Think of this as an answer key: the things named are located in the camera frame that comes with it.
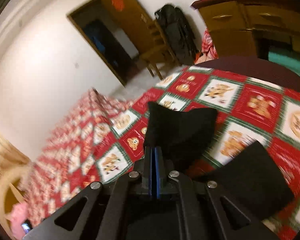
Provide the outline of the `black pants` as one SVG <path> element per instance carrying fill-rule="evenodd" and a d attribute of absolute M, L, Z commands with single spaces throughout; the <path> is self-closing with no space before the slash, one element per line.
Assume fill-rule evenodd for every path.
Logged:
<path fill-rule="evenodd" d="M 149 119 L 143 145 L 160 147 L 162 157 L 171 160 L 179 172 L 186 172 L 211 145 L 217 110 L 197 108 L 188 112 L 148 103 Z M 195 181 L 221 184 L 256 218 L 264 220 L 283 210 L 294 194 L 264 146 L 253 141 L 233 160 Z"/>

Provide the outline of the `red patchwork bedspread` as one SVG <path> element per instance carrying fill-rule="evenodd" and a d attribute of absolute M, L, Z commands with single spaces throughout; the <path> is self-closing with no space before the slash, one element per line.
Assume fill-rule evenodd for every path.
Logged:
<path fill-rule="evenodd" d="M 143 158 L 149 109 L 190 112 L 182 125 L 163 118 L 165 140 L 194 133 L 185 155 L 199 158 L 188 169 L 200 175 L 234 160 L 250 143 L 268 151 L 294 194 L 264 224 L 280 239 L 300 231 L 300 93 L 232 72 L 191 66 L 166 77 L 136 101 L 111 99 L 91 88 L 56 125 L 34 162 L 27 186 L 33 226 L 62 207 L 93 181 L 108 184 Z"/>

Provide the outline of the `pink pillow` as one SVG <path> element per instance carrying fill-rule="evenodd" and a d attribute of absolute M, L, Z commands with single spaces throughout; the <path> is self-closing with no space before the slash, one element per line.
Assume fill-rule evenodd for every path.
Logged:
<path fill-rule="evenodd" d="M 15 239 L 22 239 L 25 236 L 25 231 L 21 225 L 28 219 L 28 206 L 27 202 L 14 204 L 12 211 L 7 215 L 7 219 L 11 223 L 11 232 Z"/>

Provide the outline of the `cream wooden headboard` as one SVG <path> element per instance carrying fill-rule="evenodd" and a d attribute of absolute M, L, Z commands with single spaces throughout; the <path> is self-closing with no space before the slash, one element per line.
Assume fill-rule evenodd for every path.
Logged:
<path fill-rule="evenodd" d="M 14 204 L 24 201 L 23 194 L 17 186 L 28 170 L 27 166 L 15 166 L 4 171 L 0 177 L 0 225 L 11 239 L 14 237 L 10 229 L 9 214 Z"/>

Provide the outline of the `beige curtain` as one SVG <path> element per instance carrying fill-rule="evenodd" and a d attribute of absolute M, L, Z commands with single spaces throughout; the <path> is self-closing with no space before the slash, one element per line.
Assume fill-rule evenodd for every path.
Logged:
<path fill-rule="evenodd" d="M 0 176 L 9 168 L 26 165 L 29 162 L 29 157 L 20 152 L 0 134 Z"/>

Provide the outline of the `red plaid cloth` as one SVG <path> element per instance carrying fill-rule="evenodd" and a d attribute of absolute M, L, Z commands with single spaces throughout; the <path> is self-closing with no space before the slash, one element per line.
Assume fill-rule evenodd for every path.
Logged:
<path fill-rule="evenodd" d="M 208 29 L 205 29 L 202 39 L 201 51 L 196 54 L 196 60 L 194 61 L 194 64 L 199 64 L 215 59 L 218 59 L 217 50 L 215 48 L 215 45 L 213 44 Z"/>

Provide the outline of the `wooden chair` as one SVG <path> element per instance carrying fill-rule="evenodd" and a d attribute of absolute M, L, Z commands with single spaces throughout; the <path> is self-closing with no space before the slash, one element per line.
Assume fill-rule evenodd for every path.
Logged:
<path fill-rule="evenodd" d="M 159 25 L 157 20 L 153 20 L 147 25 L 149 34 L 153 40 L 154 45 L 151 49 L 142 53 L 140 59 L 146 64 L 146 67 L 152 77 L 155 77 L 153 71 L 156 72 L 159 80 L 163 80 L 162 74 L 157 66 L 158 63 L 164 63 L 165 65 L 175 66 L 179 64 L 175 53 L 173 52 L 167 37 Z"/>

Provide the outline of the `black backpack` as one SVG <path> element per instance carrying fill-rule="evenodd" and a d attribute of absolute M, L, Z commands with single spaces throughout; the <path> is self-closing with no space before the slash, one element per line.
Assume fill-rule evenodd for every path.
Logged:
<path fill-rule="evenodd" d="M 193 65 L 198 49 L 194 33 L 183 11 L 172 4 L 166 4 L 154 15 L 178 62 L 188 66 Z"/>

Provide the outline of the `wooden dresser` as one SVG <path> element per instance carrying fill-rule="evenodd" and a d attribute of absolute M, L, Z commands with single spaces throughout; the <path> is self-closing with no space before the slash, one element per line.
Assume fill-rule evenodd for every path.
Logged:
<path fill-rule="evenodd" d="M 268 59 L 271 48 L 300 54 L 300 7 L 294 0 L 197 0 L 219 57 Z"/>

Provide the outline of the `brown wooden door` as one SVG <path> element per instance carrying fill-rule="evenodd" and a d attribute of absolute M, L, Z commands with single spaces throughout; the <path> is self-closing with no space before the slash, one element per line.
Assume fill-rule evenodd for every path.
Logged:
<path fill-rule="evenodd" d="M 101 0 L 115 22 L 125 32 L 139 53 L 145 53 L 154 45 L 147 29 L 153 19 L 138 0 L 124 0 L 125 8 L 118 12 L 111 5 L 111 0 Z"/>

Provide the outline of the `red door decoration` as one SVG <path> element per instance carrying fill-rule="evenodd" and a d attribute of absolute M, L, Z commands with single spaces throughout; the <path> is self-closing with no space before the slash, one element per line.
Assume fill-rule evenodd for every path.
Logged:
<path fill-rule="evenodd" d="M 122 12 L 124 10 L 124 8 L 125 8 L 124 0 L 111 0 L 111 5 L 118 12 Z"/>

